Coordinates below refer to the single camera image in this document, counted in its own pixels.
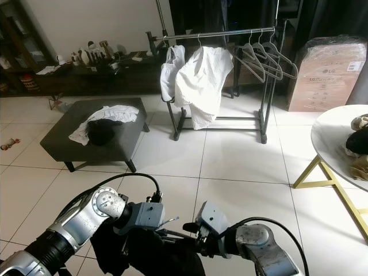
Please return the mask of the round white gold-legged table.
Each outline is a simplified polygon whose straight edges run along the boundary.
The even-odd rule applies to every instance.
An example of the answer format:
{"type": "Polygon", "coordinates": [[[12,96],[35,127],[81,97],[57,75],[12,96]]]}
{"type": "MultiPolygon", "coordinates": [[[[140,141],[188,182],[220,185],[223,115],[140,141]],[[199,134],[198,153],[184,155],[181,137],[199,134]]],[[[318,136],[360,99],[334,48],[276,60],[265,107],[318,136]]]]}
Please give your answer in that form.
{"type": "Polygon", "coordinates": [[[316,156],[292,184],[294,189],[303,187],[333,186],[357,228],[368,243],[368,223],[363,215],[368,209],[358,209],[353,204],[337,175],[353,186],[368,192],[368,181],[353,179],[350,168],[353,159],[345,153],[343,147],[348,137],[355,132],[351,127],[353,118],[368,114],[368,105],[345,105],[322,113],[311,127],[311,144],[316,156]]]}

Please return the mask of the black crumpled garment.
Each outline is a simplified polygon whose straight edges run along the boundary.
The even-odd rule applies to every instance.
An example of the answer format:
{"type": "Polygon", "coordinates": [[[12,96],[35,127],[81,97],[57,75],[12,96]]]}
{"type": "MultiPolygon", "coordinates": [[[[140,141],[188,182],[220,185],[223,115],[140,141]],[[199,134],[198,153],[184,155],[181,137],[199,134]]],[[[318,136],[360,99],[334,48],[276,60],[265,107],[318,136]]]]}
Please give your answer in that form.
{"type": "Polygon", "coordinates": [[[353,132],[344,145],[344,152],[355,158],[368,155],[368,129],[353,132]]]}

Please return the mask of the red white woven basket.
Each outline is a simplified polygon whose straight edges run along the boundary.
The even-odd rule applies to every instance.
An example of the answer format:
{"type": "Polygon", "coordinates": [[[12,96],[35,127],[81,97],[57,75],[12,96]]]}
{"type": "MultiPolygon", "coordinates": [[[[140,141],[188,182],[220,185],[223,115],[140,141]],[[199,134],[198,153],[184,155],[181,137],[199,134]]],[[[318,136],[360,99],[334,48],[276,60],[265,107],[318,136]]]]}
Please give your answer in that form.
{"type": "Polygon", "coordinates": [[[26,91],[30,94],[37,94],[40,91],[39,85],[37,82],[35,82],[31,74],[24,74],[20,76],[20,81],[24,85],[26,91]]]}

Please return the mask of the large black garment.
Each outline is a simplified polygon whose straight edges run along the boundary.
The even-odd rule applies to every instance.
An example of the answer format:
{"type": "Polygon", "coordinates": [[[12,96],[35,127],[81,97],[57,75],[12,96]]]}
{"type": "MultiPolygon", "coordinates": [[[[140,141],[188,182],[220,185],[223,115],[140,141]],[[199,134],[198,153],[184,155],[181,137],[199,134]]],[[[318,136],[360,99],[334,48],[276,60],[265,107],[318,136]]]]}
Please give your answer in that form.
{"type": "Polygon", "coordinates": [[[120,236],[110,224],[103,224],[90,238],[103,273],[122,276],[130,267],[145,276],[206,276],[200,256],[192,242],[165,242],[159,254],[129,254],[127,234],[120,236]]]}

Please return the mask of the white paper sheets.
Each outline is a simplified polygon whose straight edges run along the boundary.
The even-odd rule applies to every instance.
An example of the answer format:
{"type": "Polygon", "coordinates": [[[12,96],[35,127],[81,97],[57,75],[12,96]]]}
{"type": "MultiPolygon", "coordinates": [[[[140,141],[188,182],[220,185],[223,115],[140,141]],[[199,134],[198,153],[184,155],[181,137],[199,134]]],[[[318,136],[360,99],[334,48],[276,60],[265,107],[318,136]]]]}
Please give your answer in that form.
{"type": "Polygon", "coordinates": [[[36,72],[36,75],[48,75],[48,74],[54,74],[57,70],[62,68],[62,66],[45,66],[42,70],[36,72]]]}

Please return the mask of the dark grey ottoman bench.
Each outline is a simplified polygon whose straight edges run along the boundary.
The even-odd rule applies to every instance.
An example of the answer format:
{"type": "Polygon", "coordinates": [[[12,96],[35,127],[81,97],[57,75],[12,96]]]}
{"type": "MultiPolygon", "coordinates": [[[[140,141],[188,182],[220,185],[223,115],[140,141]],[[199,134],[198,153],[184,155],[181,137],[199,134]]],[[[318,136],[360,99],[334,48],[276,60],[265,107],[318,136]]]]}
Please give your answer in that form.
{"type": "Polygon", "coordinates": [[[144,103],[140,98],[91,99],[73,103],[64,113],[45,137],[40,140],[41,147],[57,162],[66,164],[67,169],[73,173],[76,162],[124,162],[129,170],[136,171],[132,163],[132,155],[142,132],[148,132],[145,121],[144,103]],[[77,129],[95,111],[100,108],[114,105],[126,105],[139,108],[139,115],[135,122],[126,122],[117,126],[115,137],[105,145],[81,145],[68,136],[77,129]]]}

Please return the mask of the wrapped brown cardboard box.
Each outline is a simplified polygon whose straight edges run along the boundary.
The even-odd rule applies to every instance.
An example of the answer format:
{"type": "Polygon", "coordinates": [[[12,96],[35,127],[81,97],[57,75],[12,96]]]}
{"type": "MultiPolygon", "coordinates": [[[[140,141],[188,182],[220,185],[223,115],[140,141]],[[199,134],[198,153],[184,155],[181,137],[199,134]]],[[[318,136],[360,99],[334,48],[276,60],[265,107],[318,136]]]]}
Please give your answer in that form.
{"type": "Polygon", "coordinates": [[[305,44],[298,60],[286,110],[324,112],[346,105],[368,60],[368,40],[355,35],[316,37],[305,44]]]}

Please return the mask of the grey plastic clothes hanger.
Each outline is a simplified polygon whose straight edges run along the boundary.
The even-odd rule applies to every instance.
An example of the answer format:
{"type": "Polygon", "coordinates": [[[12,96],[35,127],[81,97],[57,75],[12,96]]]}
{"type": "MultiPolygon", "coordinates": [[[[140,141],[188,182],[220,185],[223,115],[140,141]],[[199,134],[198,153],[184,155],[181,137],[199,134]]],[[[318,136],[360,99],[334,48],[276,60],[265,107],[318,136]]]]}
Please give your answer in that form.
{"type": "Polygon", "coordinates": [[[187,241],[187,242],[192,242],[193,246],[195,249],[196,248],[196,239],[197,239],[197,234],[193,234],[192,232],[187,232],[184,231],[184,229],[181,229],[181,231],[177,231],[177,229],[168,229],[167,226],[168,224],[173,223],[173,221],[178,221],[179,216],[173,217],[171,219],[168,219],[166,221],[164,221],[161,225],[159,225],[154,231],[157,232],[164,241],[167,242],[178,242],[178,241],[187,241]]]}
{"type": "Polygon", "coordinates": [[[260,62],[258,56],[255,53],[255,48],[251,43],[252,34],[262,33],[263,28],[259,29],[245,29],[245,30],[231,30],[229,34],[231,35],[242,35],[245,33],[249,34],[248,42],[244,45],[237,45],[236,49],[240,49],[240,55],[236,55],[236,60],[239,61],[241,65],[245,65],[247,71],[256,77],[260,82],[265,83],[266,80],[266,69],[260,62]]]}
{"type": "Polygon", "coordinates": [[[276,61],[276,56],[269,53],[265,45],[260,41],[253,44],[251,42],[254,29],[250,29],[248,42],[239,49],[242,53],[242,58],[239,61],[247,71],[250,72],[258,81],[265,83],[267,77],[273,77],[276,81],[283,79],[283,69],[276,61]]]}
{"type": "Polygon", "coordinates": [[[289,58],[281,52],[278,45],[270,40],[261,43],[260,39],[252,45],[255,48],[255,53],[260,62],[266,69],[266,76],[273,77],[276,81],[281,81],[285,77],[297,79],[297,64],[289,60],[289,58]]]}

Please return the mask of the small white top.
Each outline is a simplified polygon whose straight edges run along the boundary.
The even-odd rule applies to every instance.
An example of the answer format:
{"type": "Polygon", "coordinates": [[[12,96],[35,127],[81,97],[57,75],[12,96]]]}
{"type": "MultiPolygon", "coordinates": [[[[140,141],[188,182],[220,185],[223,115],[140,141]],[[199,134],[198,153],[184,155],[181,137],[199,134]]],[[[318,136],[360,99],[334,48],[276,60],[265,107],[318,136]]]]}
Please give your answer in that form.
{"type": "Polygon", "coordinates": [[[166,58],[160,71],[160,92],[163,102],[171,102],[175,97],[175,77],[186,63],[186,47],[172,45],[166,52],[166,58]]]}

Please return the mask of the dark wooden bookshelf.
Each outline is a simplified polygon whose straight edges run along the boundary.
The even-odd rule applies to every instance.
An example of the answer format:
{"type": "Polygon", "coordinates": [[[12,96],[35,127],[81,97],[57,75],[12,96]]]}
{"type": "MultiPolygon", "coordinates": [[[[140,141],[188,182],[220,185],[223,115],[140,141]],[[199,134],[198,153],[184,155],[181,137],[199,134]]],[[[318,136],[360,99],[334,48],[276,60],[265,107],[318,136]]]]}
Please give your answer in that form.
{"type": "Polygon", "coordinates": [[[2,75],[10,95],[42,95],[26,91],[20,76],[35,73],[55,64],[52,54],[41,39],[37,28],[20,0],[0,0],[0,48],[2,75]]]}

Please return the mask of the white quilted shirt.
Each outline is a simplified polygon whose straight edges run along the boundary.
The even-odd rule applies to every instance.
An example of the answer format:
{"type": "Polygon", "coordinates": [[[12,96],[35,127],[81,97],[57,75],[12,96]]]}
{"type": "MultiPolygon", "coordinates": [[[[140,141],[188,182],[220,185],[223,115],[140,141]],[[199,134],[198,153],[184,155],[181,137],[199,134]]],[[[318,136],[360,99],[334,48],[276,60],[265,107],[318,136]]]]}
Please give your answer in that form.
{"type": "Polygon", "coordinates": [[[201,47],[177,71],[174,105],[190,108],[195,131],[216,120],[224,82],[232,69],[232,55],[226,48],[201,47]]]}

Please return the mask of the red white floor toy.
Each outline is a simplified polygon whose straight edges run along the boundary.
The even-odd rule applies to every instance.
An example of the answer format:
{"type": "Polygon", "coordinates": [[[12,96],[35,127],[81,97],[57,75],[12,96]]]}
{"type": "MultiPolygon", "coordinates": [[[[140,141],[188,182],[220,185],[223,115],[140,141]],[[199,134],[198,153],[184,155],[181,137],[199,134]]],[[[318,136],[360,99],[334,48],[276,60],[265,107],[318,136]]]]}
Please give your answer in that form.
{"type": "Polygon", "coordinates": [[[6,151],[10,149],[11,147],[13,147],[13,145],[19,144],[20,142],[21,142],[20,139],[9,139],[6,142],[3,142],[2,145],[0,145],[0,149],[3,151],[6,151]]]}

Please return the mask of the white printed garment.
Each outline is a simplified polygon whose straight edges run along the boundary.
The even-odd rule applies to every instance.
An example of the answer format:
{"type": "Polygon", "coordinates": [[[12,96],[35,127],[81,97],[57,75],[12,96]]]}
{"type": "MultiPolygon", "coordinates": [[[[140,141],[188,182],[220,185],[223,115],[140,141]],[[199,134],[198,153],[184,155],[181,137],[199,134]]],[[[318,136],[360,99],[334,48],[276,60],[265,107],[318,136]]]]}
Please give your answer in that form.
{"type": "Polygon", "coordinates": [[[113,121],[119,121],[121,124],[127,122],[135,122],[137,115],[139,115],[139,108],[126,106],[126,105],[114,105],[111,107],[105,106],[95,111],[87,119],[84,120],[75,131],[68,136],[70,140],[77,142],[81,145],[88,145],[89,138],[87,137],[87,122],[99,120],[99,119],[110,119],[113,121]]]}

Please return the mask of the dark wooden low console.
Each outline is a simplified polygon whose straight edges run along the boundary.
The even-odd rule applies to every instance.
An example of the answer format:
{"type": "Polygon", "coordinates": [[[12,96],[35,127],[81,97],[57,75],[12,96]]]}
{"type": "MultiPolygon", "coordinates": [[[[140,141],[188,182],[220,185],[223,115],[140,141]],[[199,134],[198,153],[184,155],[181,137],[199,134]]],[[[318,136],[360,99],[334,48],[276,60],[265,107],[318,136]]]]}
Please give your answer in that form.
{"type": "MultiPolygon", "coordinates": [[[[132,95],[159,92],[160,64],[145,52],[132,52],[112,61],[120,68],[113,70],[110,63],[95,67],[63,65],[54,74],[35,75],[42,95],[50,97],[76,97],[77,95],[132,95]],[[132,57],[143,58],[141,62],[132,57]]],[[[0,97],[35,97],[35,95],[10,95],[10,85],[1,70],[0,97]]]]}

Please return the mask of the black garment with blue label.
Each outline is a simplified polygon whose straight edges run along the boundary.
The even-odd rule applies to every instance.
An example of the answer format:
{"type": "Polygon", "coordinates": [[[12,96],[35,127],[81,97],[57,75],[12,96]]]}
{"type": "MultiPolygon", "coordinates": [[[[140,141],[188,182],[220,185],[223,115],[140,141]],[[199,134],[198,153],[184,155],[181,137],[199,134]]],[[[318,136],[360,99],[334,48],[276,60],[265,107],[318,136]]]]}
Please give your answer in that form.
{"type": "Polygon", "coordinates": [[[92,145],[105,145],[115,137],[115,130],[121,122],[97,119],[87,122],[87,137],[92,145]]]}

